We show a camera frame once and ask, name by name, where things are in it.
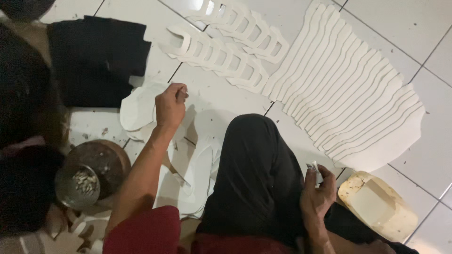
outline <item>black pants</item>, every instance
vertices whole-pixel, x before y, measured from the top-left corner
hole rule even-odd
[[[297,159],[274,122],[257,114],[238,116],[226,131],[214,192],[197,233],[266,236],[294,248],[296,237],[307,236],[299,206],[303,186]],[[357,244],[382,239],[337,203],[325,225]],[[397,253],[417,253],[389,244]]]

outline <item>red shirt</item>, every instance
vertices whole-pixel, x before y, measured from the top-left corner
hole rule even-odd
[[[104,254],[187,254],[179,247],[179,210],[172,206],[143,212],[117,225],[104,243]],[[192,254],[285,254],[293,250],[265,237],[197,234]]]

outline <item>metal bowl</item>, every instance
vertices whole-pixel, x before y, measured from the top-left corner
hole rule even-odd
[[[70,163],[58,170],[55,176],[55,192],[57,199],[65,206],[83,210],[86,207],[94,205],[100,195],[100,181],[92,168],[79,162]],[[90,177],[94,177],[95,186],[92,192],[84,193],[73,177],[80,170],[86,170]]]

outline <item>person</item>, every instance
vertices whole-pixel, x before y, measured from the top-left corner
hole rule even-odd
[[[121,187],[106,229],[104,254],[188,253],[179,247],[179,211],[152,209],[160,166],[185,116],[187,86],[174,83],[155,99],[157,127]],[[335,176],[300,166],[267,117],[236,117],[228,126],[213,194],[191,253],[417,253],[391,243],[335,203]]]

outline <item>white tile floor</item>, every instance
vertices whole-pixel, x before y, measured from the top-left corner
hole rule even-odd
[[[187,22],[180,15],[184,9],[199,7],[201,0],[57,0],[42,18],[45,23],[76,19],[84,14],[139,22],[148,25],[145,39],[153,42],[144,82],[152,78],[187,83],[191,92],[189,113],[184,125],[189,128],[196,113],[220,109],[226,115],[243,113],[265,114],[272,103],[262,96],[230,86],[200,68],[182,64],[163,54],[156,43],[168,39],[165,27]],[[309,1],[243,0],[260,12],[270,25],[281,29],[292,43],[302,27],[302,17]],[[428,114],[422,121],[422,137],[398,159],[373,172],[390,184],[418,213],[419,227],[407,239],[407,245],[421,254],[452,253],[452,1],[449,0],[321,0],[335,4],[341,17],[350,23],[359,38],[372,48],[380,49],[405,77],[411,80]],[[204,29],[204,24],[195,23]],[[206,31],[214,35],[215,30]],[[265,63],[269,73],[278,65]],[[293,125],[293,120],[281,112],[275,103],[266,113],[277,126],[300,163],[317,160],[332,166],[323,153],[312,146],[305,132]],[[85,127],[83,119],[94,122]],[[125,149],[134,160],[143,144],[126,143],[114,111],[76,110],[71,138],[78,144],[85,138],[107,138]],[[188,137],[196,139],[195,133]],[[338,184],[351,173],[336,169]]]

